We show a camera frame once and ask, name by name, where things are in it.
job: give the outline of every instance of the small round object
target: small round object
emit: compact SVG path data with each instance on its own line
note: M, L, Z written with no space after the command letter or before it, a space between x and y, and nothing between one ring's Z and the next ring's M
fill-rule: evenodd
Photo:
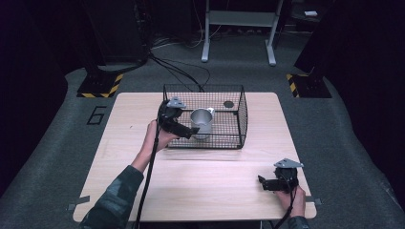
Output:
M232 101L225 101L224 106L226 108L233 108L233 106L235 106L235 104Z

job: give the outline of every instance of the gray carpet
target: gray carpet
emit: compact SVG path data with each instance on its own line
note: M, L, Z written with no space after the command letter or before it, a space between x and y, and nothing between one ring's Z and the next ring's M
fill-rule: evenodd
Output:
M276 67L267 64L265 39L251 35L212 41L205 64L201 62L202 44L194 49L165 46L153 49L153 54L207 68L210 84L242 84L247 92L278 94L298 156L306 166L309 188L323 202L317 206L316 218L309 221L312 228L404 228L404 212L395 203L386 178L353 134L344 103L328 80L331 99L292 97L286 74L300 72L293 63L308 37L283 35L275 51ZM207 78L202 69L176 65L200 83ZM84 70L66 75L69 90L62 107L0 199L0 228L77 227L73 211L67 207L80 196L116 98L76 97L85 75ZM183 76L179 79L191 83ZM162 92L165 83L180 82L148 61L126 73L117 92ZM106 106L99 110L105 116L100 125L86 125L95 106Z

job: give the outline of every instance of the table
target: table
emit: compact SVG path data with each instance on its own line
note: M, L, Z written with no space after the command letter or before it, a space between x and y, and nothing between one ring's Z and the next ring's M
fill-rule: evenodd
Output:
M272 43L277 29L280 17L281 7L284 0L278 0L276 12L248 12L248 11L227 11L210 10L209 0L205 0L205 39L202 49L202 62L208 61L210 35L210 25L228 25L228 26L252 26L252 27L271 27L268 40L265 41L268 64L276 65Z
M257 176L275 178L273 164L283 158L299 161L280 102L273 93L246 93L248 128L240 150L163 149L156 156L142 221L280 219L285 211L278 198L264 191ZM82 221L114 178L140 149L147 124L156 117L160 93L117 96L81 197L74 220ZM300 185L310 196L301 168ZM139 187L130 220L137 216ZM306 217L316 215L307 203Z

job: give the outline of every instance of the cable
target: cable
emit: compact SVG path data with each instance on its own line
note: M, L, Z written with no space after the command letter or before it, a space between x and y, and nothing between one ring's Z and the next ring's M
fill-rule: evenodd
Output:
M135 220L135 222L133 224L133 227L132 227L133 229L138 229L139 228L140 215L142 214L143 202L145 201L146 194L148 192L149 183L150 183L151 176L152 176L152 169L153 169L153 165L154 165L154 162L155 162L155 156L156 156L156 152L158 150L159 133L160 133L159 115L158 115L158 118L157 118L157 122L158 123L157 123L157 126L156 126L155 141L154 141L154 145L153 145L151 159L150 159L150 162L149 162L148 173L146 175L145 186L143 188L142 196L141 196L140 201L139 201L137 219Z
M143 6L140 6L141 8L146 8L146 5L145 5L146 3L143 1ZM81 1L81 6L84 8L84 9L88 9L88 6L86 5L86 2L85 1ZM134 5L134 14L137 14L137 12L136 12L136 10L137 10L137 8L139 8L139 6L138 6L138 3L135 3L135 5ZM109 44L106 42L106 40L104 39L104 36L103 36L103 34L101 34L101 32L97 29L97 25L96 25L96 23L95 23L95 21L94 21L94 18L90 15L90 14L88 14L88 18L89 18L89 20L90 20L90 23L92 24L92 27L93 27L93 30L94 30L94 32L95 32L95 35L96 35L96 37L98 38L97 40L98 40L98 42L100 42L103 46L104 46L104 48L107 50L107 52L109 52L109 53L114 53L112 50L111 50L111 48L110 48L110 46L109 46ZM147 47L146 49L148 49L148 48L150 48L149 47L149 45L148 45L148 38L149 38L149 33L148 32L146 32L145 34L144 34L146 37L144 37L144 45ZM118 59L113 55L112 56L115 60L116 60L116 62L119 62L118 61ZM147 58L144 58L144 59L140 59L140 60L138 60L138 61L136 61L136 63L131 63L131 64L135 64L135 65L133 65L133 66L131 66L131 67L128 67L128 68L123 68L123 69L119 69L119 70L114 70L114 71L107 71L107 70L102 70L102 69L100 69L98 66L97 66L97 68L101 71L101 72L104 72L104 73L116 73L116 74L121 74L121 73L127 73L127 72L130 72L130 71L132 71L132 70L135 70L135 69L137 69L137 68L139 68L139 67L141 67L142 65L144 65L145 63L146 63L146 60L147 60Z
M226 1L226 11L228 11L229 8L229 0ZM221 28L222 25L220 25L210 36L209 38L211 39L211 37L213 37L215 35L215 33L217 33L217 31Z
M283 174L281 174L281 176L283 177L283 179L286 181L287 186L288 186L288 190L289 190L289 196L291 197L291 202L289 204L289 207L287 208L286 213L284 214L284 216L280 219L280 221L274 226L274 229L278 229L280 228L280 226L286 221L286 219L289 217L289 214L291 214L292 211L292 204L294 203L295 200L295 196L297 194L297 189L295 189L295 193L294 196L292 195L292 190L291 190L291 186L288 183L288 180L284 177Z
M271 229L274 229L274 224L273 224L273 222L272 222L272 221L269 221L269 223L270 223Z
M202 69L202 70L206 71L207 74L208 74L208 77L206 78L205 82L202 84L202 87L205 87L205 85L208 83L209 79L211 78L211 72L210 72L208 69L206 69L206 68L203 68L203 67L200 67L200 66L197 66L197 65L186 64L186 63L183 63L183 62L180 62L180 61L176 61L176 60L170 60L170 59L162 59L162 60L164 60L164 61L170 61L170 62L175 62L175 63L179 63L179 64L183 64L183 65L187 65L187 66L199 68L199 69Z
M187 40L184 40L184 39L181 39L181 38L179 38L179 37L177 37L177 36L175 36L175 35L172 35L172 34L167 34L168 36L171 36L171 38L170 37L166 37L166 38L162 38L161 39L161 41L156 41L154 44L153 44L153 47L151 48L151 50L155 50L155 49L159 49L159 48L162 48L162 47L165 47L165 46L170 46L170 45L181 45L181 44L185 44L185 47L187 47L187 48L195 48L195 47L197 47L201 42L203 42L204 41L204 39L203 38L201 38L201 36L199 37L199 39L198 40L196 40L196 41L187 41ZM188 46L188 45L186 45L187 43L190 43L190 44L192 44L192 43L197 43L196 45L194 45L194 46Z
M156 46L159 47L159 46L170 44L170 43L168 43L170 40L171 40L171 38L164 37L164 36L156 38L155 41L153 42L152 50L155 49Z
M169 71L173 76L175 76L182 85L184 85L190 92L192 92L192 90L190 88L188 88L186 86L186 84L184 84L177 76L175 73L179 73L185 77L187 77L188 79L190 79L191 81L193 81L198 87L199 87L199 92L203 93L204 89L203 86L205 86L205 84L208 82L209 78L210 78L210 73L209 70L205 69L206 71L208 71L208 78L205 81L205 83L203 85L201 85L199 82L197 82L196 79L193 78L193 76L191 76L189 73L186 73L185 71L181 70L180 68L168 63L167 61L172 61L172 62L178 62L178 61L173 61L173 60L165 60L165 59L160 59L155 57L152 53L150 53L149 58L152 59L153 61L155 61L157 64L161 65L162 67L164 67L167 71Z
M202 25L202 22L200 21L199 14L197 13L197 8L196 8L196 2L195 2L195 0L193 0L193 7L194 7L194 12L196 13L196 16L197 16L197 21L199 22L201 36L200 36L200 40L197 42L196 45L194 45L194 46L187 46L187 45L185 45L185 47L191 48L191 49L196 48L197 46L200 45L200 43L203 42L203 25Z

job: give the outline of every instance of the silver cup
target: silver cup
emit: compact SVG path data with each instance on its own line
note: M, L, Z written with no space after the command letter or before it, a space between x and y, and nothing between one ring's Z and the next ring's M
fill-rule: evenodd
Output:
M212 132L212 122L215 110L213 108L199 108L194 110L191 115L191 127L200 128L194 137L196 139L206 139Z

